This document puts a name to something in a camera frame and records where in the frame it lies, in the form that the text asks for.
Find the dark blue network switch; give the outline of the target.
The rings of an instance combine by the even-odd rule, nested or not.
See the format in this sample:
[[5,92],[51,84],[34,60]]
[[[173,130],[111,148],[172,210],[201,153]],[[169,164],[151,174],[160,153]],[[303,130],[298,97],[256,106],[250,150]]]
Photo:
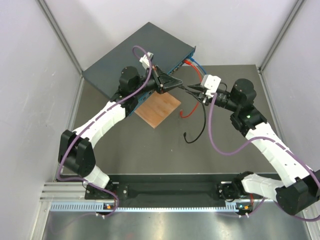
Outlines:
[[110,101],[119,87],[123,68],[135,67],[140,76],[145,76],[146,69],[139,60],[147,52],[153,53],[148,69],[158,65],[163,72],[173,76],[173,72],[193,56],[195,51],[194,46],[148,22],[93,63],[82,75]]

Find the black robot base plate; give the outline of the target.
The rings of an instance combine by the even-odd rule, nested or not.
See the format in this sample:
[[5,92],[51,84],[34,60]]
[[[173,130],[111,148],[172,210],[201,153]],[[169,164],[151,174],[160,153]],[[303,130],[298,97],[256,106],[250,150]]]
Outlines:
[[121,200],[139,196],[197,196],[232,200],[248,196],[240,186],[242,174],[112,174],[103,189],[116,193]]

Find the wooden board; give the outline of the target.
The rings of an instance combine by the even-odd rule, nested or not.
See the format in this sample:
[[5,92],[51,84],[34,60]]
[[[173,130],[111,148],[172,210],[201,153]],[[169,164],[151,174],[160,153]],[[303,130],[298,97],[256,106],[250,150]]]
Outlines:
[[168,92],[154,92],[134,112],[155,129],[180,105],[181,102]]

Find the aluminium frame rail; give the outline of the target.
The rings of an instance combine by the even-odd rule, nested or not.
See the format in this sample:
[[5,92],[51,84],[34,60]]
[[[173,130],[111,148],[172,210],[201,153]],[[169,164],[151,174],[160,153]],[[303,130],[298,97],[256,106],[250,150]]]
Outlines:
[[85,197],[81,182],[46,182],[40,199],[43,201],[76,201]]

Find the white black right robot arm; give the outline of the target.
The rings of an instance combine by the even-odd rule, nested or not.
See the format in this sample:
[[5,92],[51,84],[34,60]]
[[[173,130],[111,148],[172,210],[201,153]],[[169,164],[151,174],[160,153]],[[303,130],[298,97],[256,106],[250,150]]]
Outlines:
[[221,84],[218,76],[207,74],[201,83],[190,85],[189,94],[210,107],[210,120],[215,106],[231,111],[231,124],[245,137],[246,142],[232,152],[221,151],[214,142],[212,147],[221,155],[232,156],[253,144],[280,178],[266,178],[251,171],[240,173],[231,182],[232,197],[245,198],[249,194],[256,194],[273,200],[284,212],[294,217],[318,202],[320,172],[313,171],[294,155],[254,106],[257,96],[254,84],[240,78],[235,81],[231,91],[220,89]]

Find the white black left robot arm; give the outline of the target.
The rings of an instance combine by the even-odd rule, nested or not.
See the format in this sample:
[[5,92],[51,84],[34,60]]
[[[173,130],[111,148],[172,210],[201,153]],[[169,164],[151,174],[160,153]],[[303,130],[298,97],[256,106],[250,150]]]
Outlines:
[[147,69],[144,76],[133,66],[123,68],[118,89],[105,107],[84,125],[61,134],[59,166],[95,185],[102,198],[109,198],[114,187],[110,177],[96,165],[95,145],[114,125],[130,116],[149,94],[164,94],[182,84],[182,80],[163,72],[158,65]]

